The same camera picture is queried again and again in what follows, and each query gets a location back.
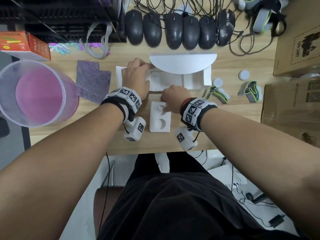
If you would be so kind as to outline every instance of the hand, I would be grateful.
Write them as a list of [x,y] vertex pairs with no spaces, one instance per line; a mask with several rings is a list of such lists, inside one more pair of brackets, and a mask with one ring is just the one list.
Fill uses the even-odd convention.
[[163,111],[179,114],[182,103],[188,98],[191,98],[188,89],[182,86],[171,85],[170,88],[164,89],[161,94],[161,100],[167,102],[167,106]]
[[146,73],[150,68],[151,64],[139,58],[130,61],[127,68],[121,70],[122,86],[133,89],[144,100],[150,90],[150,81],[146,81]]

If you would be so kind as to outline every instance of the cardboard box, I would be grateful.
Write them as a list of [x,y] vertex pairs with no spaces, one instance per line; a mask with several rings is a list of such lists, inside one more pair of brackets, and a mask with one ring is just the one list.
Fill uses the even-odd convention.
[[320,74],[320,0],[290,0],[287,30],[278,38],[274,76]]
[[0,32],[0,50],[21,60],[51,60],[48,44],[27,32]]
[[[155,66],[147,72],[150,91],[161,92],[171,85],[183,86],[189,90],[198,90],[212,85],[211,64],[217,54],[191,52],[181,54],[152,54],[150,63]],[[122,87],[122,66],[116,67],[117,86]]]
[[320,148],[320,77],[266,85],[261,123]]

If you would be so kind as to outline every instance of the black pants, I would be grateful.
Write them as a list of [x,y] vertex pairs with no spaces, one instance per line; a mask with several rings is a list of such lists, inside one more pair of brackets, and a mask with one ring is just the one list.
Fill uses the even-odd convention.
[[[203,166],[187,152],[167,152],[170,173],[208,173]],[[139,154],[127,183],[145,175],[161,173],[154,153]]]

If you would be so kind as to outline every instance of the person's left hand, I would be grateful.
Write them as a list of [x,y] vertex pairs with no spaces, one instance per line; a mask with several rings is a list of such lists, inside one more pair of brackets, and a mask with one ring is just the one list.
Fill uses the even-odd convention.
[[133,89],[144,100],[150,90],[150,81],[146,81],[146,73],[150,68],[151,64],[139,58],[130,61],[127,68],[121,70],[122,86]]

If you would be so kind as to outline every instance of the black shirt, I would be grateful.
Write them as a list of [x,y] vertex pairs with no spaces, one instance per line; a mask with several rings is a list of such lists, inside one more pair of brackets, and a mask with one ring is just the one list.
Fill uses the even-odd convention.
[[262,228],[210,174],[163,173],[129,182],[97,239],[296,238]]

